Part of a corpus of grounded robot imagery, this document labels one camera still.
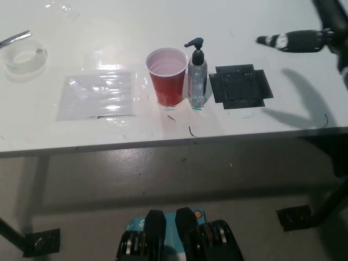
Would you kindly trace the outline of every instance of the metal bracket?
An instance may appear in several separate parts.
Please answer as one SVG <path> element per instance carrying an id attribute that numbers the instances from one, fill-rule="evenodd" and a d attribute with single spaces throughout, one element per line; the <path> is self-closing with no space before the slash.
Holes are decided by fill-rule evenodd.
<path id="1" fill-rule="evenodd" d="M 309 205 L 284 208 L 277 210 L 277 214 L 284 231 L 310 228 L 312 211 Z"/>
<path id="2" fill-rule="evenodd" d="M 24 252 L 23 257 L 45 256 L 60 249 L 60 229 L 26 234 L 24 239 L 33 248 Z"/>

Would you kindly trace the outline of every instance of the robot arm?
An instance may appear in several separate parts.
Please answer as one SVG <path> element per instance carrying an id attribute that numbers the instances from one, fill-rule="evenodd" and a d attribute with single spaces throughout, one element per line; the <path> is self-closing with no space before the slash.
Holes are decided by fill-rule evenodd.
<path id="1" fill-rule="evenodd" d="M 256 42 L 289 53 L 314 53 L 328 46 L 338 56 L 338 71 L 348 88 L 348 17 L 338 0 L 312 0 L 322 30 L 260 36 Z"/>

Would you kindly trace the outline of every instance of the orange dot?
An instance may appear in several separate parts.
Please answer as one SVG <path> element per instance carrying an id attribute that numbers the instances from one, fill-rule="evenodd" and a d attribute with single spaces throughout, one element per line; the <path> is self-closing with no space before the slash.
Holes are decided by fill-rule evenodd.
<path id="1" fill-rule="evenodd" d="M 199 219 L 202 216 L 202 213 L 200 211 L 196 211 L 195 216 Z"/>

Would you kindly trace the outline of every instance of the white table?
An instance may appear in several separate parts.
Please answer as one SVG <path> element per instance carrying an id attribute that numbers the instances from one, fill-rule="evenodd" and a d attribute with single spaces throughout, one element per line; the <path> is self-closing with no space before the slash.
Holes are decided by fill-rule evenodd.
<path id="1" fill-rule="evenodd" d="M 347 130 L 348 91 L 335 55 L 327 49 L 286 54 L 255 43 L 259 35 L 320 29 L 310 0 L 13 0 L 0 12 L 0 39 L 30 29 L 31 39 L 48 51 L 45 72 L 30 82 L 14 83 L 4 69 L 0 72 L 4 157 Z M 183 45 L 195 37 L 204 38 L 209 72 L 215 66 L 253 64 L 265 71 L 274 99 L 262 108 L 224 110 L 211 95 L 202 111 L 193 111 L 187 99 L 168 110 L 156 102 L 149 81 L 148 99 L 137 102 L 136 116 L 55 120 L 65 76 L 81 70 L 94 54 L 102 64 L 139 65 L 140 75 L 150 79 L 144 63 L 151 51 L 175 47 L 191 56 L 194 49 Z"/>

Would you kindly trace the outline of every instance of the cup rim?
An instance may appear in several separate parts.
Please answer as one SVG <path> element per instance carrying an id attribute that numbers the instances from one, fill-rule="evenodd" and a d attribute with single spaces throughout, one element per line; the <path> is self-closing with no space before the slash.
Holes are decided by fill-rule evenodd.
<path id="1" fill-rule="evenodd" d="M 179 52 L 181 52 L 181 53 L 185 56 L 185 58 L 186 58 L 186 65 L 185 65 L 184 69 L 182 69 L 181 71 L 179 71 L 179 72 L 177 72 L 177 73 L 171 74 L 171 75 L 159 75 L 159 74 L 156 74 L 156 73 L 154 73 L 154 72 L 151 72 L 150 69 L 147 67 L 147 61 L 148 61 L 148 59 L 149 59 L 155 52 L 162 51 L 162 50 L 168 50 L 168 49 L 169 49 L 169 50 L 179 51 Z M 188 56 L 187 56 L 183 51 L 181 51 L 181 50 L 179 50 L 179 49 L 177 49 L 177 48 L 172 48 L 172 47 L 164 47 L 164 48 L 160 48 L 160 49 L 154 50 L 152 53 L 150 53 L 150 54 L 148 55 L 148 57 L 146 58 L 146 62 L 145 62 L 145 66 L 146 66 L 148 72 L 151 73 L 151 74 L 153 74 L 153 75 L 155 75 L 155 76 L 158 76 L 158 77 L 173 77 L 173 76 L 178 75 L 178 74 L 182 73 L 183 71 L 185 71 L 188 65 L 189 65 L 189 58 L 188 58 Z"/>

